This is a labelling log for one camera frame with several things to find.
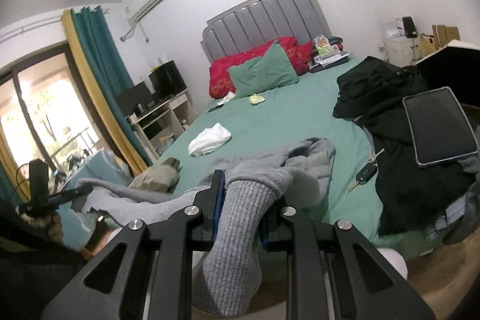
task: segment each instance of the silver screw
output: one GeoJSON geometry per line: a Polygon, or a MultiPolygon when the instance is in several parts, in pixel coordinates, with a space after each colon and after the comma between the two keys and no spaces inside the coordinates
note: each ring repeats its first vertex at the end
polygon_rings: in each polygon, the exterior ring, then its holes
{"type": "Polygon", "coordinates": [[[190,205],[185,208],[185,214],[188,214],[189,216],[195,216],[200,209],[198,209],[195,205],[190,205]]]}
{"type": "Polygon", "coordinates": [[[352,227],[352,223],[349,220],[338,220],[338,228],[348,231],[352,227]]]}
{"type": "Polygon", "coordinates": [[[291,206],[286,206],[282,209],[282,214],[284,216],[293,216],[297,211],[291,206]]]}
{"type": "Polygon", "coordinates": [[[128,223],[128,227],[133,230],[133,231],[136,231],[140,228],[143,227],[143,221],[142,220],[139,220],[139,219],[135,219],[135,220],[131,220],[129,223],[128,223]]]}

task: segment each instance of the teal curtain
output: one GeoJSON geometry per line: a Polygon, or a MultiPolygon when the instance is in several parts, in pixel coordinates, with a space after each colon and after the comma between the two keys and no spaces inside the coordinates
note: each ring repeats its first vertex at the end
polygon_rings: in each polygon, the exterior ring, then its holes
{"type": "Polygon", "coordinates": [[[8,180],[7,174],[0,164],[0,198],[5,201],[8,201],[14,206],[21,204],[20,199],[18,198],[17,192],[14,187],[11,185],[8,180]]]}
{"type": "Polygon", "coordinates": [[[151,165],[152,162],[115,100],[116,95],[133,87],[134,83],[113,42],[101,7],[98,6],[93,11],[84,7],[79,13],[71,9],[70,13],[88,65],[115,119],[142,159],[151,165]]]}

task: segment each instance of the curtain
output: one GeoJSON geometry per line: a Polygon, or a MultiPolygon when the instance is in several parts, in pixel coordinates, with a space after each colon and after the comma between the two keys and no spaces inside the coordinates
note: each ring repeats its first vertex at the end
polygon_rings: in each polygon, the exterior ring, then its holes
{"type": "Polygon", "coordinates": [[[102,9],[65,10],[62,24],[83,83],[110,136],[135,175],[150,163],[123,116],[115,95],[133,86],[112,40],[102,9]]]}
{"type": "Polygon", "coordinates": [[[17,163],[15,163],[0,125],[0,196],[15,206],[20,202],[30,200],[30,186],[23,178],[22,173],[17,170],[17,163]]]}

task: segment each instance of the mattress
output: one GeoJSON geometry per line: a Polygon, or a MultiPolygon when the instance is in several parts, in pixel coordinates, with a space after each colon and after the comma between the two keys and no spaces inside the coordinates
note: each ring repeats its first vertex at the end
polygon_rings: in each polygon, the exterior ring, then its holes
{"type": "Polygon", "coordinates": [[[265,102],[251,106],[248,98],[235,98],[223,108],[205,112],[169,147],[156,164],[174,157],[181,162],[180,179],[174,194],[182,194],[214,168],[217,157],[251,155],[268,152],[305,138],[329,139],[337,153],[327,197],[321,204],[309,208],[314,219],[333,224],[350,220],[376,247],[394,248],[405,259],[411,259],[437,247],[441,236],[427,242],[422,232],[407,232],[379,237],[378,222],[382,203],[375,192],[375,179],[345,190],[355,180],[357,172],[367,163],[371,145],[364,132],[352,122],[332,117],[337,101],[337,77],[360,62],[346,64],[316,74],[305,74],[297,84],[266,91],[265,102]],[[218,150],[201,157],[188,155],[189,143],[206,127],[220,122],[232,133],[232,138],[218,150]]]}

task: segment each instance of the headboard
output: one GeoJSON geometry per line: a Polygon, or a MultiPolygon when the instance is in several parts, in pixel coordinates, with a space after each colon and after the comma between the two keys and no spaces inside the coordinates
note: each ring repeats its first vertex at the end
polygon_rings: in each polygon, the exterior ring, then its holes
{"type": "Polygon", "coordinates": [[[202,47],[210,62],[294,36],[299,44],[331,36],[316,0],[249,0],[207,21],[202,47]]]}

